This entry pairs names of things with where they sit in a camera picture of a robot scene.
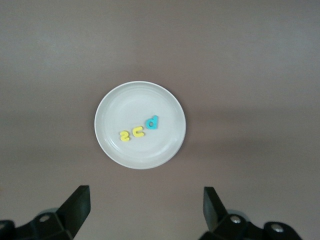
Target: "brown surface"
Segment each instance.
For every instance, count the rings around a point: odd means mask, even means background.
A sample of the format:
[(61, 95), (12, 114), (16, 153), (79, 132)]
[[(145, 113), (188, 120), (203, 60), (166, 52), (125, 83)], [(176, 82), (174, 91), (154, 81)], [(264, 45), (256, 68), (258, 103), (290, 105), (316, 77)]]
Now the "brown surface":
[[(203, 187), (259, 227), (317, 239), (320, 2), (1, 1), (0, 219), (24, 224), (90, 185), (77, 240), (196, 240)], [(94, 134), (103, 96), (150, 81), (181, 102), (168, 163), (133, 170)]]

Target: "metal bolt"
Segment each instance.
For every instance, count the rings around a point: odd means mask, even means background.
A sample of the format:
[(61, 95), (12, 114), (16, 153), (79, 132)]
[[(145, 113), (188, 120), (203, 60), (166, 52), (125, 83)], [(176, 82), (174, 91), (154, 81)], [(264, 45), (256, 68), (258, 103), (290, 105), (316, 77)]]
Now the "metal bolt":
[(230, 219), (231, 219), (231, 221), (232, 221), (233, 223), (235, 223), (235, 224), (241, 223), (241, 219), (240, 219), (238, 216), (236, 216), (236, 215), (231, 216)]
[(284, 232), (284, 229), (282, 228), (282, 226), (280, 226), (279, 224), (277, 223), (274, 223), (271, 225), (271, 228), (276, 231), (277, 233), (283, 233)]
[(43, 215), (43, 216), (39, 219), (39, 221), (40, 221), (41, 223), (43, 223), (43, 222), (47, 221), (49, 218), (50, 218), (50, 215)]

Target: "gray tabletop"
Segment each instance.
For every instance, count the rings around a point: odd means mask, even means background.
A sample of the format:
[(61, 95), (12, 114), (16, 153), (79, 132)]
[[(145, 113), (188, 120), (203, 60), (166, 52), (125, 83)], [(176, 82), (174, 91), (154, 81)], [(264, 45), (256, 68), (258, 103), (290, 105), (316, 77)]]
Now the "gray tabletop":
[[(203, 188), (258, 227), (320, 236), (320, 2), (1, 1), (0, 219), (17, 226), (89, 185), (77, 240), (196, 240)], [(148, 81), (186, 116), (175, 157), (123, 167), (99, 102)]]

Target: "letter d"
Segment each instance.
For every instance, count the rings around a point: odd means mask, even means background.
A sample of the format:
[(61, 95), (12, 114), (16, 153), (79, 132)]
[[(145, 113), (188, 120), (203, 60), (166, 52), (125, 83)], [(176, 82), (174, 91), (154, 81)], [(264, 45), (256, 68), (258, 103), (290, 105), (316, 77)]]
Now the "letter d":
[(147, 129), (157, 129), (158, 128), (158, 116), (154, 115), (152, 118), (149, 118), (146, 122), (145, 122), (145, 127)]

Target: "white plate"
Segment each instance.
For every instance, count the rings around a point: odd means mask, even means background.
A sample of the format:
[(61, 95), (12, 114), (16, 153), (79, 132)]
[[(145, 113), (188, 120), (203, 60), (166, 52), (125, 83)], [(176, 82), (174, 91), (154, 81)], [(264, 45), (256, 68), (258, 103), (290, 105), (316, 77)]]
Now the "white plate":
[(178, 152), (186, 134), (186, 118), (168, 90), (151, 82), (132, 81), (117, 86), (102, 99), (94, 130), (112, 160), (132, 169), (150, 169)]

